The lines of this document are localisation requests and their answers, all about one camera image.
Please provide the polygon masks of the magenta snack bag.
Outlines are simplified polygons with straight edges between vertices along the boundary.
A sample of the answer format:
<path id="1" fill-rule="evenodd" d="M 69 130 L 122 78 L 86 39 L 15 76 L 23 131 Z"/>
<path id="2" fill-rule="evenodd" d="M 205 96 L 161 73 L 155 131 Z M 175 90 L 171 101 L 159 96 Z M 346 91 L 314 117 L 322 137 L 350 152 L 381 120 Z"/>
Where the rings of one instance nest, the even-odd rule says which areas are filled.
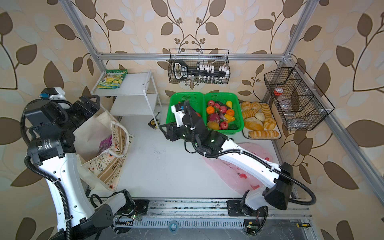
<path id="1" fill-rule="evenodd" d="M 102 140 L 99 145 L 98 154 L 101 154 L 103 151 L 109 149 L 112 145 L 112 142 L 112 135 Z"/>

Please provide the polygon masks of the yellow-green snack packet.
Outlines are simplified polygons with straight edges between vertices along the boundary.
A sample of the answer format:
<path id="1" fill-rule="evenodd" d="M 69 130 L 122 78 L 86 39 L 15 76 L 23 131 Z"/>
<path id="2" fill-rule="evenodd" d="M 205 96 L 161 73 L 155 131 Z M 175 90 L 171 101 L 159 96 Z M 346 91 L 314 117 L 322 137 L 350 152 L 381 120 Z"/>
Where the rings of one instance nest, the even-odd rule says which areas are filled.
<path id="1" fill-rule="evenodd" d="M 107 90 L 118 89 L 127 74 L 127 70 L 106 70 L 106 73 L 97 84 L 97 88 Z"/>

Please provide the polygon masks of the green basket with vegetables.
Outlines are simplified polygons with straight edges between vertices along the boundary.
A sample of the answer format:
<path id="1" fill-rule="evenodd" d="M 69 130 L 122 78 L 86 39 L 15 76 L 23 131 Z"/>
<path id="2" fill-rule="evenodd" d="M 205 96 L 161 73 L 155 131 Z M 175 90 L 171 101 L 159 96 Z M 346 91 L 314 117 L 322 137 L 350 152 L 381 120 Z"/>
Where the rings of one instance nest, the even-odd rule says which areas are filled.
<path id="1" fill-rule="evenodd" d="M 189 101 L 192 108 L 201 116 L 203 115 L 203 112 L 205 111 L 205 107 L 204 107 L 204 95 L 202 93 L 199 93 L 199 92 L 175 93 L 170 98 L 166 124 L 173 123 L 176 121 L 175 115 L 174 113 L 172 113 L 171 106 L 174 106 L 178 103 L 182 103 L 184 101 Z"/>

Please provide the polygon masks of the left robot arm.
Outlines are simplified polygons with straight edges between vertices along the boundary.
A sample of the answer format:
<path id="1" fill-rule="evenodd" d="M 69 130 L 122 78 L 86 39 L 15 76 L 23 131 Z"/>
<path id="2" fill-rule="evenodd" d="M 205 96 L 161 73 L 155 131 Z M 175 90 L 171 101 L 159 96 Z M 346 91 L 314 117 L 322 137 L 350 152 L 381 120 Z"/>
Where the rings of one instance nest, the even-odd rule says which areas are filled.
<path id="1" fill-rule="evenodd" d="M 67 100 L 33 100 L 21 116 L 21 132 L 28 146 L 24 163 L 49 184 L 58 218 L 54 240 L 83 240 L 114 224 L 116 213 L 134 206 L 127 190 L 92 205 L 77 167 L 74 132 L 100 109 L 97 95 Z"/>

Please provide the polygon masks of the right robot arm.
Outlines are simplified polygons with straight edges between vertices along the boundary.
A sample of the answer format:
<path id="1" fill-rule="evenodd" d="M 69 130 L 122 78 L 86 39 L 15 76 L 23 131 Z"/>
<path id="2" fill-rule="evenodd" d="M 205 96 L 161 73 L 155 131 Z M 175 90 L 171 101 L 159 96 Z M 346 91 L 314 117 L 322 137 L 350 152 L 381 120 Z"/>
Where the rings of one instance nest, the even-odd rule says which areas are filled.
<path id="1" fill-rule="evenodd" d="M 289 203 L 312 206 L 317 198 L 312 190 L 294 179 L 293 168 L 267 161 L 237 145 L 218 131 L 210 130 L 189 101 L 171 106 L 175 122 L 159 126 L 167 140 L 192 144 L 194 153 L 208 159 L 224 160 L 258 179 L 263 188 L 246 191 L 241 200 L 244 210 L 272 206 L 286 210 Z"/>

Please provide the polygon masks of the cream canvas tote bag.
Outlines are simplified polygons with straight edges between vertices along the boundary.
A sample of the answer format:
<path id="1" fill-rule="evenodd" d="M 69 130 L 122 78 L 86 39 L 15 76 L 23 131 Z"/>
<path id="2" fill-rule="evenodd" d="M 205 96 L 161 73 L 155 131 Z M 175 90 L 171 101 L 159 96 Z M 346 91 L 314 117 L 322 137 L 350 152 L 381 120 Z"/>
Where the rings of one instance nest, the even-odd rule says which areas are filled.
<path id="1" fill-rule="evenodd" d="M 91 117 L 74 135 L 81 180 L 91 189 L 115 192 L 134 136 L 108 111 Z"/>

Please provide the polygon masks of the pink plastic grocery bag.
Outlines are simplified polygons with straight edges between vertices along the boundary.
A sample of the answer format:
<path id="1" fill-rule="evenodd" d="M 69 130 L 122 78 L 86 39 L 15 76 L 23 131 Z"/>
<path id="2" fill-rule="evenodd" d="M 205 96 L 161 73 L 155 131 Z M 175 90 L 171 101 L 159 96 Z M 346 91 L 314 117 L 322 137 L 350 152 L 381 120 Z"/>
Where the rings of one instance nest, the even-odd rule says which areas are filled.
<path id="1" fill-rule="evenodd" d="M 240 143 L 239 146 L 267 161 L 277 164 L 279 163 L 276 157 L 273 157 L 270 152 L 258 144 Z M 243 195 L 247 190 L 253 191 L 265 186 L 250 173 L 229 162 L 221 159 L 208 159 L 205 157 L 203 157 L 203 159 L 232 190 L 240 195 Z"/>

